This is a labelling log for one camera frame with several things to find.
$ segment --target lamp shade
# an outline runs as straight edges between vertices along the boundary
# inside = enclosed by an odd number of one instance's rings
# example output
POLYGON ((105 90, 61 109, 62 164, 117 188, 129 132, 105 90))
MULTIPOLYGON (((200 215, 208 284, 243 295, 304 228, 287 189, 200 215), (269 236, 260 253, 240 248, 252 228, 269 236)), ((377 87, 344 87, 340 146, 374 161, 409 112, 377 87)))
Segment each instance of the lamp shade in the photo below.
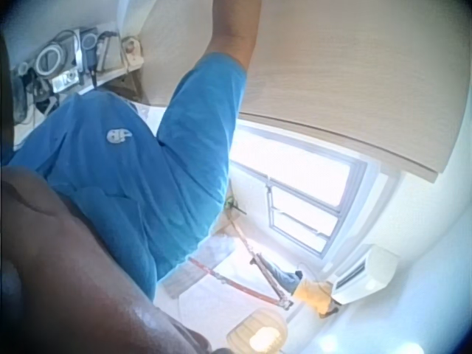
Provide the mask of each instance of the lamp shade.
POLYGON ((260 308, 246 317, 226 337, 237 354, 275 354, 287 340, 284 318, 274 310, 260 308))

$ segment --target wooden cabinet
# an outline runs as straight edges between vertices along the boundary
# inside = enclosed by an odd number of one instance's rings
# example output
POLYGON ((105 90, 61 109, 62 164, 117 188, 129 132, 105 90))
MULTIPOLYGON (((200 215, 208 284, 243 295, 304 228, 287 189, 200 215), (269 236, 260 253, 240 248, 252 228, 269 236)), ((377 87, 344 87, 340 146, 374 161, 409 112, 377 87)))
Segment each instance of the wooden cabinet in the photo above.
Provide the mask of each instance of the wooden cabinet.
MULTIPOLYGON (((211 2, 197 2, 202 6, 161 1, 173 15, 151 14, 168 36, 154 49, 159 63, 146 58, 143 86, 153 104, 168 102, 206 46, 211 2), (174 27, 170 21, 182 15, 191 19, 174 27)), ((152 27, 147 23, 142 36, 145 56, 152 27)), ((433 181, 456 141, 470 73, 466 1, 266 0, 241 117, 433 181)))

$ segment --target air conditioner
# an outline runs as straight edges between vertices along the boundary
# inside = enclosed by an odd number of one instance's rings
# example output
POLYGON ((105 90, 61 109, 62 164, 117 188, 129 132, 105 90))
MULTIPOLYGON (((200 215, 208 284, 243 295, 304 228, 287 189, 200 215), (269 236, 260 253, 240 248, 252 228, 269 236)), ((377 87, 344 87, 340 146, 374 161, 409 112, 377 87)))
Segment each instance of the air conditioner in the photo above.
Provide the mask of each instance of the air conditioner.
POLYGON ((397 268, 398 256, 370 245, 361 258, 334 283, 332 298, 340 304, 359 300, 385 288, 397 268))

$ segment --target blue shirt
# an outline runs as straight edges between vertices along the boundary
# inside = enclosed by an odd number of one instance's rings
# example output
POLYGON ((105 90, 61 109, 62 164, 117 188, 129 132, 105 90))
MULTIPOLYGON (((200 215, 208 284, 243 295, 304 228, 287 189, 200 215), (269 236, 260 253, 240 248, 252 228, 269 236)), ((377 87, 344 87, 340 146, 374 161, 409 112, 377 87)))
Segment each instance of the blue shirt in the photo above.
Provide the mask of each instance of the blue shirt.
POLYGON ((114 94, 75 95, 9 165, 69 197, 152 299, 156 281, 197 248, 222 210, 245 84, 239 63, 206 55, 179 83, 157 137, 114 94))

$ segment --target window pane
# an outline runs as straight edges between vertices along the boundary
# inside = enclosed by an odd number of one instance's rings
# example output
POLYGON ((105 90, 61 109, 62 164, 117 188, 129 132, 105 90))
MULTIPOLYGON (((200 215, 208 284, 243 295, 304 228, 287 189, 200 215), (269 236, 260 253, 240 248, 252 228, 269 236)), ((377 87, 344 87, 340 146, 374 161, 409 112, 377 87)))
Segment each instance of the window pane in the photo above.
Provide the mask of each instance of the window pane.
POLYGON ((276 211, 274 211, 274 225, 315 251, 322 252, 326 245, 325 240, 276 211))
POLYGON ((338 218, 316 206, 303 201, 280 188, 272 187, 274 207, 300 220, 305 225, 314 228, 327 236, 331 236, 338 218))
POLYGON ((350 172, 348 164, 241 129, 235 132, 231 160, 334 207, 341 202, 350 172))

